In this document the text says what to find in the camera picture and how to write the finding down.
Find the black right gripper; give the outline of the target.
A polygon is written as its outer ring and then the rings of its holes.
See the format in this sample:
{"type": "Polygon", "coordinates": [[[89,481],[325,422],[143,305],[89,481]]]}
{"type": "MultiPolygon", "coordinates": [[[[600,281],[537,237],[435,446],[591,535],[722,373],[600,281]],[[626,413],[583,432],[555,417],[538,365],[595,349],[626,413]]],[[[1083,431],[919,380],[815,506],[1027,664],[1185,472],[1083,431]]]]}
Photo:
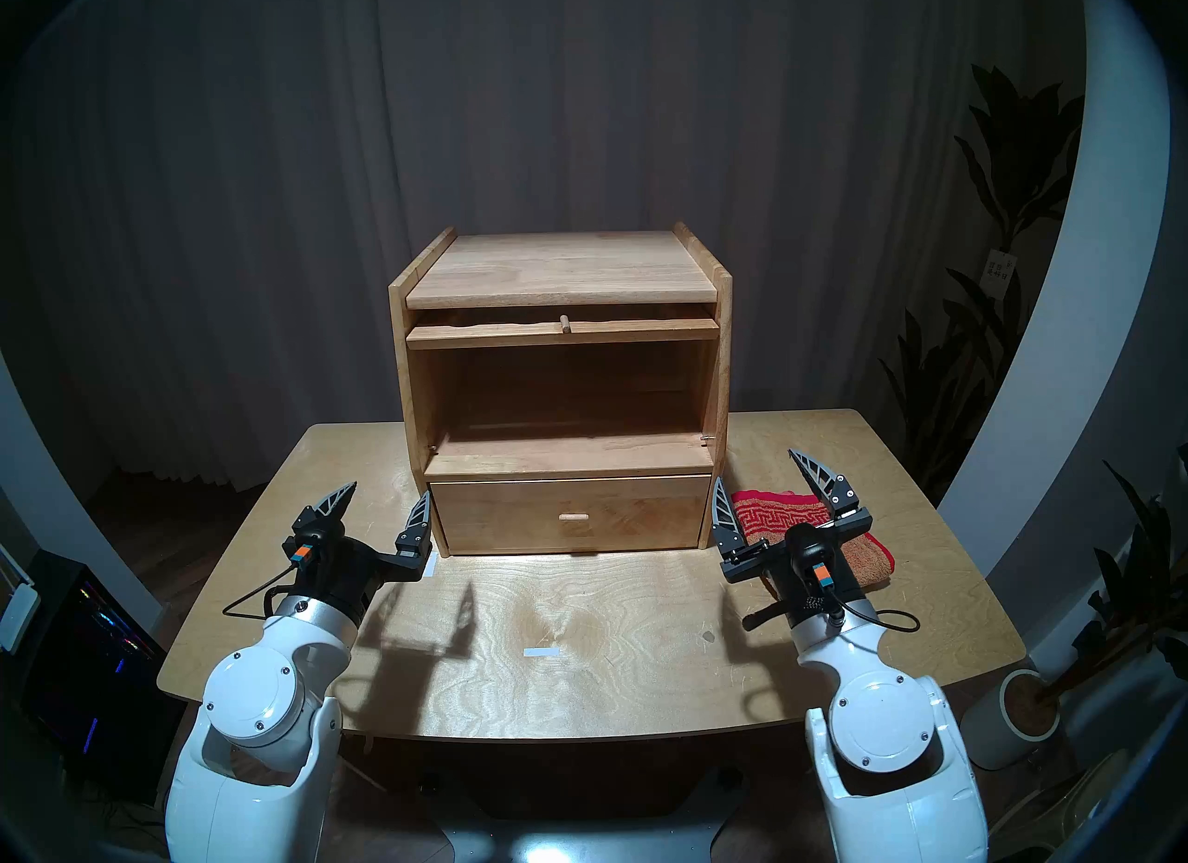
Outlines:
{"type": "Polygon", "coordinates": [[[792,626],[817,615],[840,625],[847,605],[866,598],[841,546],[868,533],[872,516],[841,473],[802,451],[788,454],[828,515],[842,517],[795,523],[775,543],[765,538],[747,543],[719,475],[710,493],[710,537],[727,582],[758,578],[775,588],[775,604],[745,616],[742,626],[757,628],[781,615],[792,626]]]}

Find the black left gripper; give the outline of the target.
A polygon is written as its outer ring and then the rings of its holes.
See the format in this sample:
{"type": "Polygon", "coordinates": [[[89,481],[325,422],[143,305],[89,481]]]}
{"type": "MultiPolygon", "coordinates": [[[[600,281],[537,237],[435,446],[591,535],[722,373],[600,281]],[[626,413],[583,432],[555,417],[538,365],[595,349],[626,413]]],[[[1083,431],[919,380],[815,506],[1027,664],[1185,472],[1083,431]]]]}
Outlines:
{"type": "Polygon", "coordinates": [[[282,547],[293,563],[296,579],[278,587],[284,596],[279,613],[308,611],[314,601],[320,601],[361,626],[383,585],[423,578],[432,552],[431,491],[418,498],[394,541],[397,552],[388,554],[345,536],[342,519],[356,487],[356,481],[345,484],[316,505],[303,508],[293,521],[293,536],[285,538],[282,547]]]}

